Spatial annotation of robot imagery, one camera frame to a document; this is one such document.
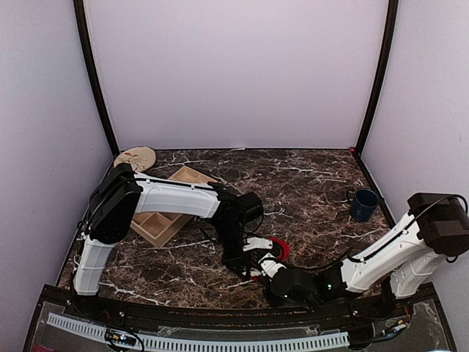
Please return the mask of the red patterned sock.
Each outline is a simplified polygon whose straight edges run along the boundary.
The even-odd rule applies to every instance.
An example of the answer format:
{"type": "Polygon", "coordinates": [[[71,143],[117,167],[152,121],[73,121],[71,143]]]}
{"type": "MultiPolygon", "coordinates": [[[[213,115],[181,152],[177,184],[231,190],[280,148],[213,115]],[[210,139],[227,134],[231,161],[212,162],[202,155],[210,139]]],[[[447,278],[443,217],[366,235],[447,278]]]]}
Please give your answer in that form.
{"type": "Polygon", "coordinates": [[[270,256],[279,262],[284,262],[289,255],[288,244],[274,237],[248,238],[247,244],[243,247],[243,250],[245,252],[251,252],[251,254],[254,254],[255,249],[270,250],[270,256]]]}

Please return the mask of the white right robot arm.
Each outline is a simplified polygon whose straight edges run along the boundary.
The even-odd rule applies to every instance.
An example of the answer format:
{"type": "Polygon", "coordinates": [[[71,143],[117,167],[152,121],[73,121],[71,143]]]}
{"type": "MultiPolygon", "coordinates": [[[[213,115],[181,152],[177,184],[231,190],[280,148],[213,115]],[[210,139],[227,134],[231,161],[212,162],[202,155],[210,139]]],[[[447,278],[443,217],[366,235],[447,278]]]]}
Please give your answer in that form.
{"type": "Polygon", "coordinates": [[[330,267],[313,274],[288,268],[271,254],[259,260],[268,291],[275,298],[308,309],[335,301],[351,301],[378,279],[384,294],[374,312],[391,317],[402,299],[413,296],[423,281],[444,261],[453,262],[468,251],[468,201],[458,194],[417,193],[409,210],[381,239],[330,267]]]}

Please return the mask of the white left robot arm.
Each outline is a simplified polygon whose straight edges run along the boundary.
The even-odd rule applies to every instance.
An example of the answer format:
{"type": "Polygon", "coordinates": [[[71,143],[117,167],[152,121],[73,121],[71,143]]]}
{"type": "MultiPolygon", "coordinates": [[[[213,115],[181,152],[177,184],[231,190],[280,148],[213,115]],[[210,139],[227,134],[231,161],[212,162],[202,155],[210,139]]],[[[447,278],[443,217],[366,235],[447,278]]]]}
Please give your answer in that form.
{"type": "Polygon", "coordinates": [[[93,191],[78,230],[85,236],[72,290],[75,308],[88,320],[103,314],[95,298],[101,274],[114,246],[128,234],[137,213],[176,213],[222,221],[229,230],[243,233],[245,201],[218,183],[185,183],[150,177],[130,164],[114,167],[93,191]]]}

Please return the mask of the wooden compartment tray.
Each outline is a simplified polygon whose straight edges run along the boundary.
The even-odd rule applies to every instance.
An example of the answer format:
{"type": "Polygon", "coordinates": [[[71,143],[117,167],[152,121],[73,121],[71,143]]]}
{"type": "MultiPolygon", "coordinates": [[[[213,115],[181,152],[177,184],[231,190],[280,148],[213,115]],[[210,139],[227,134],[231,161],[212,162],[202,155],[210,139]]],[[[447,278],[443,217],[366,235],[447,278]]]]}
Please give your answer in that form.
{"type": "MultiPolygon", "coordinates": [[[[176,171],[169,180],[186,183],[208,183],[215,179],[202,174],[188,166],[176,171]]],[[[161,248],[170,241],[193,217],[176,213],[137,213],[130,228],[150,242],[161,248]]]]}

